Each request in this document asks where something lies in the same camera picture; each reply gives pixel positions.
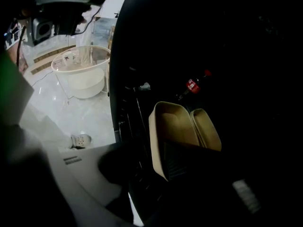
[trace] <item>black device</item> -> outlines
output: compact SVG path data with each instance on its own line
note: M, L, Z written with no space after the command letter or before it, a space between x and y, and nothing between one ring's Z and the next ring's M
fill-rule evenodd
M52 26L58 35L76 34L81 13L103 1L34 0L32 44L49 38ZM38 142L23 150L26 133L4 125L6 217L17 209L18 223L130 226L128 192L146 226L259 223L286 213L276 154L288 142L293 101L276 65L291 63L295 47L289 1L125 0L110 64L117 143L45 155ZM71 6L78 9L64 17ZM130 54L135 59L127 64ZM175 102L184 82L205 69L212 76L181 104L209 113L223 150L189 154L195 171L166 182L152 168L148 116L158 101ZM151 89L139 90L145 82Z

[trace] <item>white tile floor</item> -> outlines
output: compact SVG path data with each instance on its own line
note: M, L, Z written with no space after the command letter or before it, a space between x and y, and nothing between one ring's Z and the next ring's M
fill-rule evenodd
M67 82L64 78L59 78L66 96L50 67L35 75L27 70L24 77L35 90L29 103L49 116L64 134L88 134L92 137L90 147L115 143L109 97L106 93L101 92L88 99L68 99L67 96L72 95Z

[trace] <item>white wall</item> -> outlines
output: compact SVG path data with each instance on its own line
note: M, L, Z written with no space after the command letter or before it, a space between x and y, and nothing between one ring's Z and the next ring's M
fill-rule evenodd
M101 9L101 17L114 18L121 10L124 0L105 0Z

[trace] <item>white slipper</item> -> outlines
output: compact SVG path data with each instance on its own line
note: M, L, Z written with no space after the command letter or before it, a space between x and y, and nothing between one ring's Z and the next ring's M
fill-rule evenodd
M85 148L86 146L90 145L91 137L87 134L81 134L81 135L71 135L72 140L72 147L71 148Z

